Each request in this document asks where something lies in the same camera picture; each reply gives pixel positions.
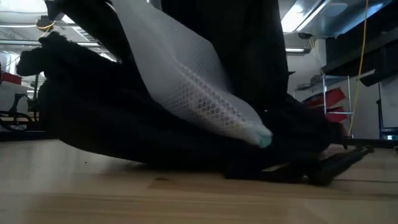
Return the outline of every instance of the light wood surface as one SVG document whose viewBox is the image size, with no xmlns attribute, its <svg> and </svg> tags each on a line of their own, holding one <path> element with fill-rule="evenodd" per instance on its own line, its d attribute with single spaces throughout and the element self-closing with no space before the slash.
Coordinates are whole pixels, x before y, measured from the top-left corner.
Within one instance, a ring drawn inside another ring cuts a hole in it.
<svg viewBox="0 0 398 224">
<path fill-rule="evenodd" d="M 319 188 L 151 170 L 60 141 L 0 143 L 0 223 L 396 224 L 398 156 L 377 150 Z"/>
</svg>

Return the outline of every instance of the white wall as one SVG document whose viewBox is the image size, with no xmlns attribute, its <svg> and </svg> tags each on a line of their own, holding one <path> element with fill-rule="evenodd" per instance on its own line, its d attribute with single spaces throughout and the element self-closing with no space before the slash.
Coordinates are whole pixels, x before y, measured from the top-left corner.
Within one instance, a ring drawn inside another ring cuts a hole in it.
<svg viewBox="0 0 398 224">
<path fill-rule="evenodd" d="M 321 63 L 325 63 L 324 55 L 318 51 L 318 55 L 323 57 Z M 288 92 L 295 95 L 295 98 L 302 101 L 309 96 L 315 95 L 322 91 L 319 88 L 317 91 L 294 91 L 298 84 L 309 83 L 311 77 L 320 74 L 320 66 L 314 57 L 314 54 L 306 54 L 304 56 L 287 56 L 287 63 L 289 71 L 296 71 L 295 74 L 289 78 Z M 354 96 L 356 89 L 356 78 L 351 78 L 351 104 L 354 105 Z M 343 81 L 329 86 L 328 89 L 340 87 L 346 97 L 348 97 L 348 82 Z M 379 88 L 377 85 L 365 87 L 362 83 L 359 84 L 358 104 L 356 114 L 354 117 L 353 134 L 356 138 L 379 138 L 379 117 L 377 112 L 376 100 L 379 99 Z M 345 110 L 349 110 L 348 100 L 341 103 Z"/>
</svg>

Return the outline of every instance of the white mesh bag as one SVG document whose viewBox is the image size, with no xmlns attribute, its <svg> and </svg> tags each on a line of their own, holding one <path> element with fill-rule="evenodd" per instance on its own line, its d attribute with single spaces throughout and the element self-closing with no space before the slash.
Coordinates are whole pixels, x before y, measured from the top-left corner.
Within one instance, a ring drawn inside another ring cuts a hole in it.
<svg viewBox="0 0 398 224">
<path fill-rule="evenodd" d="M 266 147 L 271 132 L 230 93 L 213 45 L 145 0 L 114 0 L 151 97 L 175 116 L 216 134 Z"/>
</svg>

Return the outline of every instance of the wooden floor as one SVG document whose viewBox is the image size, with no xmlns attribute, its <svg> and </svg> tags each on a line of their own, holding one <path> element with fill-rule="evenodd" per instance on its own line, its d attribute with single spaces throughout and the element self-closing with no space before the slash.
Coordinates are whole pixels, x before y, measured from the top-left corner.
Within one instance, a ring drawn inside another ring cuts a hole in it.
<svg viewBox="0 0 398 224">
<path fill-rule="evenodd" d="M 59 141 L 0 143 L 0 223 L 398 223 L 398 156 L 378 150 L 331 187 L 159 172 Z"/>
</svg>

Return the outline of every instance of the mesh netting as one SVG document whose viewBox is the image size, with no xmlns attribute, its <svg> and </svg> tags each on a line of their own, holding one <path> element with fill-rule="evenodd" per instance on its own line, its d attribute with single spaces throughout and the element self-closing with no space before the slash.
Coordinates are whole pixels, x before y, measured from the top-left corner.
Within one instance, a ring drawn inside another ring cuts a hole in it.
<svg viewBox="0 0 398 224">
<path fill-rule="evenodd" d="M 265 147 L 271 132 L 231 94 L 213 45 L 144 0 L 114 1 L 151 97 L 175 116 Z"/>
</svg>

